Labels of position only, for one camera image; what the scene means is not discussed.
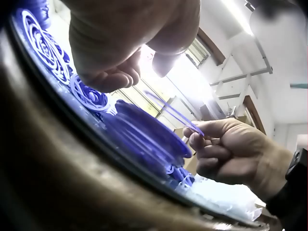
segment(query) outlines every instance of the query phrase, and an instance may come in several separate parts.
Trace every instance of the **white ceiling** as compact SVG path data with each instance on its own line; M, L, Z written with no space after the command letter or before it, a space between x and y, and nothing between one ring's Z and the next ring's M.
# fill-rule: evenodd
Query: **white ceiling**
M225 32L227 39L237 35L243 30L221 0L201 0L201 9L206 11L207 14L211 14L215 22Z
M244 0L234 0L249 21L251 11ZM227 37L231 35L234 45L233 57L243 71L255 71L265 67L262 56L253 39L234 22L234 17L225 11L221 0L202 0L213 18L221 25ZM307 82L307 30L305 18L281 15L276 22L254 20L251 29L259 39L273 67L273 74L263 74L258 87L266 89L274 122L307 123L307 90L290 89L290 83Z

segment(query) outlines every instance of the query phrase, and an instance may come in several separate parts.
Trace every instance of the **blue plastic strip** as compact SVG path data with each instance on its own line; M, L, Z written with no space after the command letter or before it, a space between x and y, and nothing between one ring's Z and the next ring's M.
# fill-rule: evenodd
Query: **blue plastic strip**
M174 109L171 105L169 105L167 102L163 101L162 99L158 98L157 96L153 95L149 91L145 91L145 94L151 97L158 105L165 106L166 111L172 115L175 119L180 121L183 125L187 126L188 128L192 129L195 132L198 132L200 135L204 136L204 133L196 126L194 125L189 119L187 119L184 115L182 115L180 112L178 112L176 109Z

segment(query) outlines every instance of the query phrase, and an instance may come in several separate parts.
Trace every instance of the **hand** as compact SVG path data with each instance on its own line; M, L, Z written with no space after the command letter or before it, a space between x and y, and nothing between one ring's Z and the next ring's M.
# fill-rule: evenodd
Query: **hand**
M293 154L261 131L236 119L197 122L206 139L189 128L184 135L197 152L197 173L227 184L245 184L261 200L286 183Z
M71 10L74 64L88 86L112 92L140 79L140 47L157 53L153 69L164 77L197 35L200 0L62 0Z

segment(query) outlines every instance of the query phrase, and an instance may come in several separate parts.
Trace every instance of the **wooden beam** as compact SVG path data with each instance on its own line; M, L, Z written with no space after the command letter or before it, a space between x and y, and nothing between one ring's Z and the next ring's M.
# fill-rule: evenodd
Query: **wooden beam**
M199 27L198 30L198 36L204 42L208 48L210 49L210 52L212 53L216 65L219 66L224 62L226 57L223 55L223 53L218 49L218 47L215 45L215 43L207 36L207 34Z
M260 116L259 116L257 109L254 106L254 104L251 100L251 97L249 95L245 96L243 104L248 109L248 111L249 111L249 113L250 113L250 115L251 115L251 117L254 121L254 124L256 125L256 129L260 130L261 132L263 132L266 135L262 121L260 119Z

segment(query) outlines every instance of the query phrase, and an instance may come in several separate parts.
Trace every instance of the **black watch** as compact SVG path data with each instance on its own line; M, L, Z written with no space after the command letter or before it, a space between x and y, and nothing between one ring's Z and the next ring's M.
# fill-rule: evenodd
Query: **black watch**
M302 148L294 153L286 173L286 180L296 187L302 183L304 174L307 175L307 150Z
M279 218L295 215L298 206L307 207L307 150L299 149L294 153L286 180L284 187L266 201L268 211Z

